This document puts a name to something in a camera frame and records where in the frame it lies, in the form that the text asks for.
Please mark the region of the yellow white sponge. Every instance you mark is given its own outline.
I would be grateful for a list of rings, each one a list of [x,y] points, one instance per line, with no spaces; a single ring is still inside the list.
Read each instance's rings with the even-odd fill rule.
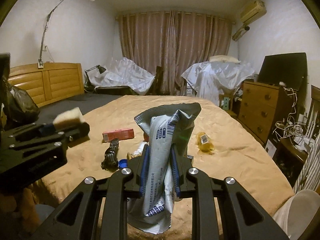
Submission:
[[[53,125],[57,131],[64,130],[70,127],[84,123],[85,119],[79,107],[65,111],[59,114],[54,120]]]

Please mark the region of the blue bottle cap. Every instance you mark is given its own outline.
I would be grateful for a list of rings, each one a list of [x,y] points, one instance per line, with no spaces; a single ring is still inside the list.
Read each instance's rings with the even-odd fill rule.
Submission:
[[[119,169],[123,169],[123,168],[128,167],[127,159],[120,159],[118,161],[118,167],[119,167]]]

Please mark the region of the white tissue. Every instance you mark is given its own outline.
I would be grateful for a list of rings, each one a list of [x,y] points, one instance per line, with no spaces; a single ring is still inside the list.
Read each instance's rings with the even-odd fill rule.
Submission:
[[[145,146],[145,145],[148,145],[148,143],[145,142],[145,141],[143,141],[143,142],[139,145],[139,147],[131,154],[131,156],[132,156],[133,158],[138,157],[138,156],[141,156],[142,153],[143,153],[143,150],[144,150],[144,146]]]

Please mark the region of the silver foil snack bag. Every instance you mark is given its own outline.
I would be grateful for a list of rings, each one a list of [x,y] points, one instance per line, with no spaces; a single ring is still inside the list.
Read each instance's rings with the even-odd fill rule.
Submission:
[[[135,116],[136,124],[149,136],[148,160],[142,175],[142,197],[128,202],[131,226],[154,235],[171,227],[176,192],[170,163],[171,147],[187,155],[194,121],[201,111],[199,103],[161,105]]]

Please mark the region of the black crumpled wrapper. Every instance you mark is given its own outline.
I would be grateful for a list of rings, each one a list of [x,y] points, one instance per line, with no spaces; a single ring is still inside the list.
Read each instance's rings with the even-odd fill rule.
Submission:
[[[119,139],[113,139],[110,141],[108,149],[105,151],[104,160],[101,163],[103,170],[115,171],[118,169],[118,154],[119,150]]]

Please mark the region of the wooden headboard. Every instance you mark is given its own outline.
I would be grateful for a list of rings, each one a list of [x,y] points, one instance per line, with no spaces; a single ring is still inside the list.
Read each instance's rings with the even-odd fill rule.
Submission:
[[[27,64],[10,69],[8,81],[31,96],[38,107],[84,94],[79,63]]]

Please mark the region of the striped cloth cover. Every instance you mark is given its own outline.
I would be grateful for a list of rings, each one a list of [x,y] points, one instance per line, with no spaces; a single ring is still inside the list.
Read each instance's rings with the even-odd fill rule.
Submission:
[[[319,152],[319,135],[315,140],[311,153],[308,155],[306,162],[295,182],[293,191],[295,193],[302,190],[316,191],[319,187],[320,180],[320,152]]]

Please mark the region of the yellow plastic bottle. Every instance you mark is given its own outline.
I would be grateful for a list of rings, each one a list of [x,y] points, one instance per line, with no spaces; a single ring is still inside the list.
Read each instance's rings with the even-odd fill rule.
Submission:
[[[197,133],[196,144],[197,144],[199,150],[201,150],[203,152],[212,152],[214,150],[214,145],[212,143],[212,140],[204,132]]]

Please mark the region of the red carton box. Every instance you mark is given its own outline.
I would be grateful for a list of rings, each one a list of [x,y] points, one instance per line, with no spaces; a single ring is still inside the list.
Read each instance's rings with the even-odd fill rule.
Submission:
[[[127,140],[135,137],[134,130],[132,128],[118,129],[114,131],[103,133],[103,142],[111,142],[114,139]]]

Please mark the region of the red apple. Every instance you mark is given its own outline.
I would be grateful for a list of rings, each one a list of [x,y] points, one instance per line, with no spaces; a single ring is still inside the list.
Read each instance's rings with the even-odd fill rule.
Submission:
[[[143,133],[144,141],[149,142],[149,136],[146,133]]]

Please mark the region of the wooden dresser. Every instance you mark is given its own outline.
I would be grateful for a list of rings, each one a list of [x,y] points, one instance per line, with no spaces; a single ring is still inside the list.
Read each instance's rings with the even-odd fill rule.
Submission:
[[[276,122],[287,121],[295,103],[296,92],[291,88],[245,81],[238,120],[265,145]]]

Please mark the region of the white plastic cover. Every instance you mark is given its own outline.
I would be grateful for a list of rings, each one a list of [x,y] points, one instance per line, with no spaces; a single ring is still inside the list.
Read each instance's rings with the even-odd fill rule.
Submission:
[[[219,105],[219,96],[235,93],[241,83],[253,78],[255,70],[250,63],[201,62],[190,66],[181,75],[198,98]]]
[[[155,76],[123,57],[104,66],[106,71],[97,78],[96,88],[129,87],[138,95],[145,95],[155,80]]]

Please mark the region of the black television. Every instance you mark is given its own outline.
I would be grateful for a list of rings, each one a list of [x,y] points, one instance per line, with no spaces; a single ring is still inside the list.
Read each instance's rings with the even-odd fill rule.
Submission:
[[[307,71],[307,56],[302,53],[267,55],[263,60],[258,82],[299,90]]]

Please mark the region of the pink curtain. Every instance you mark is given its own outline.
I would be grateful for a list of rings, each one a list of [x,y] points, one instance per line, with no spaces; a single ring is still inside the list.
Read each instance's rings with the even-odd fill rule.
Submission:
[[[181,75],[192,64],[229,51],[232,22],[211,14],[178,10],[118,16],[124,57],[154,74],[163,70],[159,94],[182,95]]]

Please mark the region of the air conditioner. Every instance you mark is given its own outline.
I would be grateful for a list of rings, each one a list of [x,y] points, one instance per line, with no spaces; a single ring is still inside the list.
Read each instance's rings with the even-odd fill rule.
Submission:
[[[249,25],[267,13],[265,3],[256,0],[249,4],[240,14],[240,20],[243,24]]]

